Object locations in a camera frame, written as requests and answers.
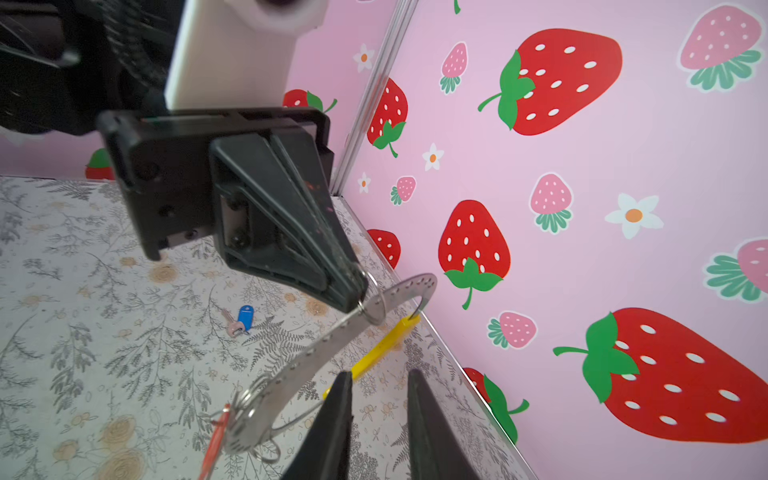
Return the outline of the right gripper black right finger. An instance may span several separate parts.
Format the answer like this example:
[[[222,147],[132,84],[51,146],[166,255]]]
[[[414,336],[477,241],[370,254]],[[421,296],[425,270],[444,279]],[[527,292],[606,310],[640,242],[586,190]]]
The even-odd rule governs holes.
[[[425,376],[408,374],[408,442],[414,480],[477,480]]]

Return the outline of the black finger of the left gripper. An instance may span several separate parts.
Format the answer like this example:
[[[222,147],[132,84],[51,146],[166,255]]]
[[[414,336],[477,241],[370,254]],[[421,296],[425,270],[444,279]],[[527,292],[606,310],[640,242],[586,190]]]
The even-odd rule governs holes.
[[[360,300],[328,299],[325,277],[299,240],[299,208],[272,134],[218,138],[209,148],[215,246],[233,270],[295,288],[348,313]]]
[[[328,299],[360,300],[368,288],[357,257],[341,227],[329,191],[333,153],[303,127],[280,128],[271,145],[285,167],[299,208],[299,240],[325,277]]]

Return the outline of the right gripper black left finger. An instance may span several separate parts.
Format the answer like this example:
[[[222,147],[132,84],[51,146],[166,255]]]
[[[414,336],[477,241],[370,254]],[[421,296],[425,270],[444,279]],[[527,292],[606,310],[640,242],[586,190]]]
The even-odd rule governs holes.
[[[346,480],[352,415],[352,373],[337,375],[307,437],[282,480]]]

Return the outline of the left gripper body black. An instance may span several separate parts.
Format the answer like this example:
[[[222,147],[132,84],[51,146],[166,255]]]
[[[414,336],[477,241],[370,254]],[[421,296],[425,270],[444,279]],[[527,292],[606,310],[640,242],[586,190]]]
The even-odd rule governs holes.
[[[145,256],[157,261],[167,248],[212,234],[212,141],[290,126],[307,128],[323,173],[330,175],[331,120],[312,107],[187,110],[159,117],[101,112],[96,127]]]

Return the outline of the key with blue tag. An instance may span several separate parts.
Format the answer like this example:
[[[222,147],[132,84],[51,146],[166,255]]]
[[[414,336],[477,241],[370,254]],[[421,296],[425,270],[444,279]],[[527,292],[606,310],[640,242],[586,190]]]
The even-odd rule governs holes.
[[[252,306],[242,306],[239,309],[237,316],[234,316],[227,309],[221,309],[221,313],[227,322],[227,333],[231,338],[250,334],[254,318],[254,308]]]

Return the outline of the key with red tag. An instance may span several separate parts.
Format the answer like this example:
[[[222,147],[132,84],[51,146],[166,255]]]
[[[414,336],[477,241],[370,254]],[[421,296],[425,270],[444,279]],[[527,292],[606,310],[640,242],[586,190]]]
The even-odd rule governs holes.
[[[222,443],[225,437],[231,413],[232,404],[227,403],[222,409],[219,417],[211,422],[213,426],[213,433],[211,435],[211,439],[202,462],[200,474],[198,477],[199,480],[209,480],[214,472],[215,464],[222,449]]]

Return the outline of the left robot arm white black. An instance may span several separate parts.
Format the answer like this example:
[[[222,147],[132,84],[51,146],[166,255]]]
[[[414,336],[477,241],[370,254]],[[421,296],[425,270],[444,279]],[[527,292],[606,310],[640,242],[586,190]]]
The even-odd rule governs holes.
[[[98,132],[147,258],[224,263],[342,311],[370,283],[338,221],[331,122],[281,101],[324,1],[5,1],[1,124]]]

